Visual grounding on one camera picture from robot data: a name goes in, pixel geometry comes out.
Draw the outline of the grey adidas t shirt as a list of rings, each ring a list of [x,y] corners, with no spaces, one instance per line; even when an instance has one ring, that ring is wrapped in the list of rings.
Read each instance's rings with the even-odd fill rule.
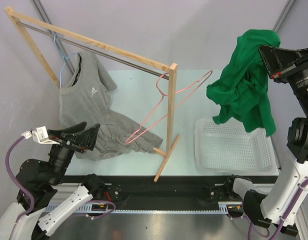
[[[161,146],[163,139],[144,127],[140,137],[126,142],[140,124],[111,110],[111,92],[116,89],[116,83],[94,53],[83,50],[77,54],[72,78],[59,89],[61,127],[81,122],[100,125],[94,149],[76,153],[78,159],[106,160],[131,151],[153,154],[154,148]]]

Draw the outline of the green t shirt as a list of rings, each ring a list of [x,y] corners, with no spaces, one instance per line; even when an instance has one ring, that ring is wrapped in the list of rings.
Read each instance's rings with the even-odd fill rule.
[[[206,88],[206,96],[220,106],[215,124],[230,119],[241,122],[246,132],[263,128],[268,137],[277,128],[268,97],[269,77],[259,47],[279,47],[279,35],[269,29],[249,29],[237,38],[229,63],[217,81]]]

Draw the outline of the blue wire hanger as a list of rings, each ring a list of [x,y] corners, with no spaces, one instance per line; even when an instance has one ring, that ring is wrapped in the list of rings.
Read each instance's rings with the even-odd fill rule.
[[[60,47],[60,43],[58,43],[58,37],[63,37],[63,35],[60,34],[60,33],[55,33],[54,36],[53,36],[53,44],[54,44],[55,48],[57,49],[57,51],[60,54],[61,59],[62,59],[62,67],[61,67],[61,70],[59,72],[59,88],[62,88],[62,73],[64,71],[64,68],[67,65],[68,61],[70,60],[70,57],[74,56],[74,55],[78,55],[79,53],[73,52],[71,54],[66,54],[66,51],[62,50],[61,47]]]

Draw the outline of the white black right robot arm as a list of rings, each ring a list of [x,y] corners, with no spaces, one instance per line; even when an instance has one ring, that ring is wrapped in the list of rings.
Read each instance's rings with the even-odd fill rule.
[[[288,129],[288,159],[269,193],[261,192],[251,180],[232,175],[225,196],[242,198],[242,209],[250,226],[276,226],[279,233],[296,236],[297,212],[308,194],[308,48],[290,50],[268,45],[258,48],[270,79],[289,84],[305,117],[297,117]]]

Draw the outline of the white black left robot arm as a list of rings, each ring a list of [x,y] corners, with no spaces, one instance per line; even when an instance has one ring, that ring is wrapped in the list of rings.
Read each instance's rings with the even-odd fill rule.
[[[87,126],[85,121],[61,130],[41,126],[24,132],[12,144],[5,156],[5,167],[19,192],[17,201],[0,219],[0,240],[47,240],[78,208],[104,196],[104,182],[96,174],[89,174],[66,200],[46,216],[41,216],[58,192],[55,186],[63,183],[74,153],[84,154],[94,149],[99,128],[100,124]],[[28,139],[51,145],[49,160],[28,159],[14,175],[10,167],[12,150]]]

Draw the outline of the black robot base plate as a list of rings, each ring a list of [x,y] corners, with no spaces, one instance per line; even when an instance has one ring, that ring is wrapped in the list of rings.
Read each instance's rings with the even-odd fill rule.
[[[101,176],[106,191],[119,208],[198,208],[212,203],[240,204],[242,198],[225,186],[228,175],[219,176]]]

